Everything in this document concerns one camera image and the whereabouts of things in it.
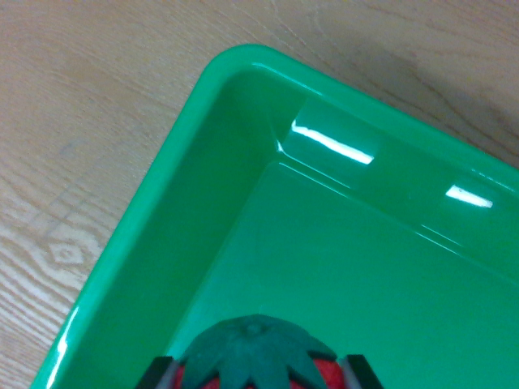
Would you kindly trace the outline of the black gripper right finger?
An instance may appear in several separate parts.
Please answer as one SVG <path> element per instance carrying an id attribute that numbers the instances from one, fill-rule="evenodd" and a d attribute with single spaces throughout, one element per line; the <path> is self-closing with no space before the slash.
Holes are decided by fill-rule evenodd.
<path id="1" fill-rule="evenodd" d="M 348 389 L 383 389 L 380 380 L 362 354 L 349 354 L 339 361 Z"/>

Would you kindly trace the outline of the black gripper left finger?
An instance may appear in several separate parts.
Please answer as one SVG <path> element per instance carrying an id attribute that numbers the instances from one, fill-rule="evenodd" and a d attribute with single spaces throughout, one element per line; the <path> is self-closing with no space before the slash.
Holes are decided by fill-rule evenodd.
<path id="1" fill-rule="evenodd" d="M 138 389 L 172 389 L 178 370 L 173 357 L 156 357 L 138 382 Z"/>

